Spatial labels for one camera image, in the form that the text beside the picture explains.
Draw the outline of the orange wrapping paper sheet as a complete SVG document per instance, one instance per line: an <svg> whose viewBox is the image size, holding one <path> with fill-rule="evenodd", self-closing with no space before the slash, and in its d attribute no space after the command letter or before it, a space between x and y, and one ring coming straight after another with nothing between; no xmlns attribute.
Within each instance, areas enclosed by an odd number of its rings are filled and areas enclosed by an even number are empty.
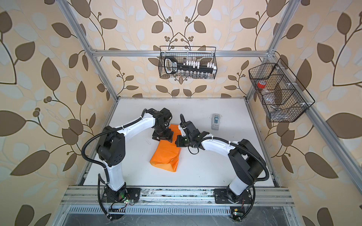
<svg viewBox="0 0 362 226"><path fill-rule="evenodd" d="M150 160L150 164L156 168L163 169L169 172L176 172L179 163L179 155L181 148L177 147L175 141L177 136L181 135L178 125L170 125L173 132L171 142L161 140L159 145Z"/></svg>

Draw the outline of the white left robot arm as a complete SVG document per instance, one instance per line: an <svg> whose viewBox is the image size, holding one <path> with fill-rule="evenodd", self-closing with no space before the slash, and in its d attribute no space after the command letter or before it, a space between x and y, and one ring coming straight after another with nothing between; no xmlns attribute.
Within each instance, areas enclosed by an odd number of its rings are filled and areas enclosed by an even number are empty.
<svg viewBox="0 0 362 226"><path fill-rule="evenodd" d="M110 191L122 192L126 188L121 166L126 154L126 143L149 128L154 130L153 140L172 142L173 132L169 128L172 117L171 112L166 108L161 111L150 108L144 109L138 119L125 125L104 128L98 142L97 153L105 165L107 187Z"/></svg>

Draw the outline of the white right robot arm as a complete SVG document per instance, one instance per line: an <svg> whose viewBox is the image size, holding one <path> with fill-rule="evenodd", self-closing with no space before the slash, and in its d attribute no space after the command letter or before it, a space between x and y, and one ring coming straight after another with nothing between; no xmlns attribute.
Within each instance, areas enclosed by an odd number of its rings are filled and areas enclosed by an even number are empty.
<svg viewBox="0 0 362 226"><path fill-rule="evenodd" d="M228 141L206 131L200 132L191 121L182 120L178 128L181 135L178 135L175 141L177 147L211 151L230 160L236 177L226 188L229 202L239 203L246 190L252 188L256 182L270 178L265 160L250 141Z"/></svg>

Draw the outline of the grey tape dispenser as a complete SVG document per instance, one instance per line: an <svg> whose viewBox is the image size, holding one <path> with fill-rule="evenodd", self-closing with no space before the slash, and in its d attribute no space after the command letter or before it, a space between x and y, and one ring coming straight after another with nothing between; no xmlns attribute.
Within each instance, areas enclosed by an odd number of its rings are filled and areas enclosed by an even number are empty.
<svg viewBox="0 0 362 226"><path fill-rule="evenodd" d="M211 123L212 130L218 131L220 128L220 115L213 114L212 115L212 123Z"/></svg>

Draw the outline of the black white tool in basket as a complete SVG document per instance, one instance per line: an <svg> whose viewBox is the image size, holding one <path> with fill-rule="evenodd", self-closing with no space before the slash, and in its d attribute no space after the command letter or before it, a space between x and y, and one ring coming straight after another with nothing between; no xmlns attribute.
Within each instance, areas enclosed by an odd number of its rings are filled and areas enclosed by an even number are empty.
<svg viewBox="0 0 362 226"><path fill-rule="evenodd" d="M209 76L216 75L217 66L207 62L206 66L201 61L182 59L181 63L175 57L165 57L163 68L167 74L179 74L188 76Z"/></svg>

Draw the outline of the red capped clear bottle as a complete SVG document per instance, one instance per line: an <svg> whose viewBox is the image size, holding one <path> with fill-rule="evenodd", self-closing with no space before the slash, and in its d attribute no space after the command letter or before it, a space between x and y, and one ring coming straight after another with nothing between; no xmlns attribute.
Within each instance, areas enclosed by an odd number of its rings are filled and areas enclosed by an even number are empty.
<svg viewBox="0 0 362 226"><path fill-rule="evenodd" d="M264 103L270 108L270 111L278 111L279 107L275 103L275 95L273 91L268 90L266 81L259 80L257 82L258 90L263 97Z"/></svg>

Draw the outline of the aluminium frame post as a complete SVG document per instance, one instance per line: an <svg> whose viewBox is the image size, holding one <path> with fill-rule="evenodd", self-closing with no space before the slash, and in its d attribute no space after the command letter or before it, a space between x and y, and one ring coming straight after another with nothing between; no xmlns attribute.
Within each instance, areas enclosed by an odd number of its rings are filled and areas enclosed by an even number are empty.
<svg viewBox="0 0 362 226"><path fill-rule="evenodd" d="M119 97L118 97L115 89L113 88L111 81L107 77L101 63L99 62L97 57L93 54L94 49L91 47L85 34L83 33L83 30L81 29L80 24L78 23L78 21L76 20L76 17L72 13L72 10L70 8L68 1L60 0L60 1L56 1L56 3L58 5L59 9L61 10L61 12L63 13L64 17L66 18L67 22L71 26L72 30L74 31L74 34L78 38L78 41L80 42L82 48L85 50L87 56L89 57L90 62L95 67L95 70L96 70L100 80L104 83L105 87L109 91L110 97L117 102Z"/></svg>

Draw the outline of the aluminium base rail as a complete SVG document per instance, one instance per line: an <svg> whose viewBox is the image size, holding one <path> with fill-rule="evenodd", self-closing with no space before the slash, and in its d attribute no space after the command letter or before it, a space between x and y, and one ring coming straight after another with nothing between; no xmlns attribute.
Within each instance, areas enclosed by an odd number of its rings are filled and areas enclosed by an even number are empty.
<svg viewBox="0 0 362 226"><path fill-rule="evenodd" d="M249 205L253 198L253 189L242 193L237 202L231 202L225 187L166 187L166 186L129 186L125 197L134 200L137 205ZM254 206L295 207L289 189L283 187L256 187ZM61 204L98 204L97 186L70 186L65 192Z"/></svg>

